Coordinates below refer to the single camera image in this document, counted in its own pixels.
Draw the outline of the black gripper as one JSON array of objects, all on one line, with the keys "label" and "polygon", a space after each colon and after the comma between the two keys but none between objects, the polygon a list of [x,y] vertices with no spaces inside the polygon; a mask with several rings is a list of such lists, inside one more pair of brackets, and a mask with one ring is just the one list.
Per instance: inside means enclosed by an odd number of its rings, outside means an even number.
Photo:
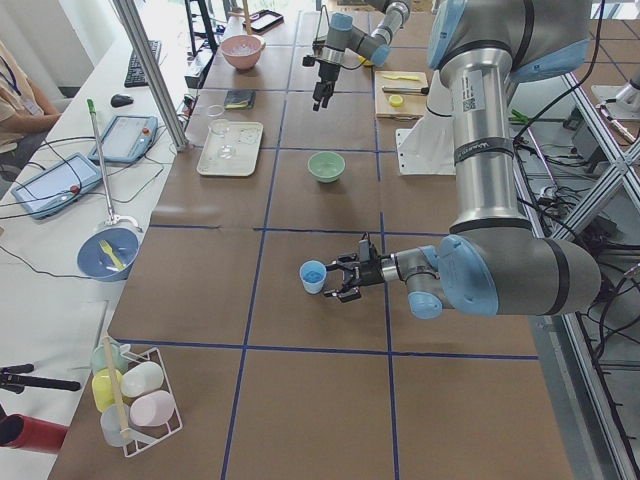
[{"label": "black gripper", "polygon": [[320,107],[327,107],[333,96],[333,85],[338,80],[342,67],[343,51],[330,47],[324,47],[319,57],[319,77],[321,82],[317,82],[313,92],[313,110],[318,111]]},{"label": "black gripper", "polygon": [[372,257],[367,260],[358,258],[357,254],[339,255],[335,260],[325,264],[327,272],[341,270],[353,272],[350,280],[351,287],[325,290],[323,296],[336,298],[341,303],[351,302],[361,298],[360,288],[383,283],[381,257]]}]

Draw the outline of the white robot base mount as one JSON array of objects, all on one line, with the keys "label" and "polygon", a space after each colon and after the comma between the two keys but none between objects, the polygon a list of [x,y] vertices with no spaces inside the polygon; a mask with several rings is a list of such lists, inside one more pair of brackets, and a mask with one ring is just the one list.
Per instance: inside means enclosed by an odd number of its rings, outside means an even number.
[{"label": "white robot base mount", "polygon": [[451,94],[433,74],[426,112],[411,129],[396,131],[401,175],[455,175]]}]

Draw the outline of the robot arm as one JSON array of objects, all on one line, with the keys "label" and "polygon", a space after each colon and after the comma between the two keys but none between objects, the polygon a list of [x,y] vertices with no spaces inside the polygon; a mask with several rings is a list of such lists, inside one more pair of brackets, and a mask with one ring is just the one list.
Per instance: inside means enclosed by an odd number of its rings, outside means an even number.
[{"label": "robot arm", "polygon": [[332,263],[343,274],[332,296],[394,280],[412,314],[446,308],[472,315],[561,315],[593,301],[595,260],[566,241],[537,238],[517,206],[508,104],[512,85],[579,67],[589,45],[587,1],[446,1],[428,44],[435,86],[451,102],[458,218],[438,246],[379,255],[368,238]]},{"label": "robot arm", "polygon": [[405,26],[410,26],[418,33],[420,40],[425,40],[431,46],[435,15],[420,13],[418,20],[413,22],[409,19],[411,8],[408,1],[371,1],[369,4],[383,13],[372,32],[364,32],[353,25],[351,16],[337,12],[329,20],[320,53],[303,59],[305,66],[319,65],[313,109],[317,111],[328,106],[339,73],[344,68],[344,53],[351,50],[360,56],[361,63],[369,62],[375,68],[373,95],[376,117],[401,121],[421,119],[428,113],[431,88],[425,69],[416,67],[412,72],[388,70],[385,62],[391,52],[393,39]]}]

